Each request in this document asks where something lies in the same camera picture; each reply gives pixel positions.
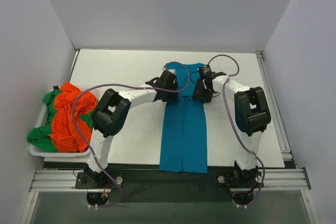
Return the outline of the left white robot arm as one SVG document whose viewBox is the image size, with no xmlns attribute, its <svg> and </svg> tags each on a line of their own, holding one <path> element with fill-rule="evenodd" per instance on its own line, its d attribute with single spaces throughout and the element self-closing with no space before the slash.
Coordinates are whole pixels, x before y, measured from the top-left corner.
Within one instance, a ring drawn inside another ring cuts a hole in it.
<svg viewBox="0 0 336 224">
<path fill-rule="evenodd" d="M 91 154 L 84 173 L 94 188 L 106 183 L 104 171 L 113 137 L 123 128 L 129 111 L 136 106 L 161 100 L 176 102 L 178 82 L 176 70 L 164 70 L 160 77 L 145 82 L 138 88 L 125 91 L 107 89 L 92 112 Z"/>
</svg>

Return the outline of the teal blue t shirt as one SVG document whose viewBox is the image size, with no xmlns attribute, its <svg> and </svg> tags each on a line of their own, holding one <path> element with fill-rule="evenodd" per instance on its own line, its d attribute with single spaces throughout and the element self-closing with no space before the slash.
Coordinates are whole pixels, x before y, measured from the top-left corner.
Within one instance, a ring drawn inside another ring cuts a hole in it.
<svg viewBox="0 0 336 224">
<path fill-rule="evenodd" d="M 175 69 L 178 101 L 167 103 L 164 110 L 159 170 L 206 174 L 207 128 L 204 105 L 192 95 L 202 63 L 182 66 L 176 62 L 166 65 Z"/>
</svg>

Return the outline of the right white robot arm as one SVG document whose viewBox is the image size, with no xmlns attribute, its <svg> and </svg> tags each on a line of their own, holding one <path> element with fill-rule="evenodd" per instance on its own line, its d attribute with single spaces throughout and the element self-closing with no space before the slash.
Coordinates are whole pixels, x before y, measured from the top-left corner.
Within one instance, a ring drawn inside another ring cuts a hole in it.
<svg viewBox="0 0 336 224">
<path fill-rule="evenodd" d="M 260 182 L 257 164 L 259 144 L 271 122 L 263 88 L 240 84 L 223 72 L 213 72 L 209 65 L 201 66 L 197 71 L 200 76 L 192 98 L 201 103 L 210 103 L 215 94 L 222 94 L 229 121 L 240 144 L 234 163 L 233 182 L 238 186 Z"/>
</svg>

